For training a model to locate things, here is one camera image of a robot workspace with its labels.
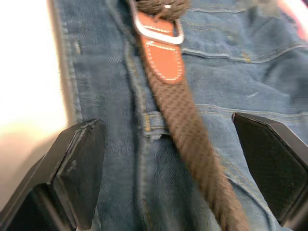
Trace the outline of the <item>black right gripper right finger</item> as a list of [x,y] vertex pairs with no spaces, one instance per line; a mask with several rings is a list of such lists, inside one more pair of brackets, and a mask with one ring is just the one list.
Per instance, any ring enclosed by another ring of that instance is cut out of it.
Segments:
[[233,113],[248,168],[281,226],[308,229],[308,146],[281,122]]

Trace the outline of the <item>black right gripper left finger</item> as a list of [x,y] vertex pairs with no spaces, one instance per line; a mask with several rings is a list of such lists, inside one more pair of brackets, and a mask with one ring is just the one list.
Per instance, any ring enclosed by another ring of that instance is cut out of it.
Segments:
[[100,192],[105,124],[63,130],[26,173],[0,212],[3,231],[87,231]]

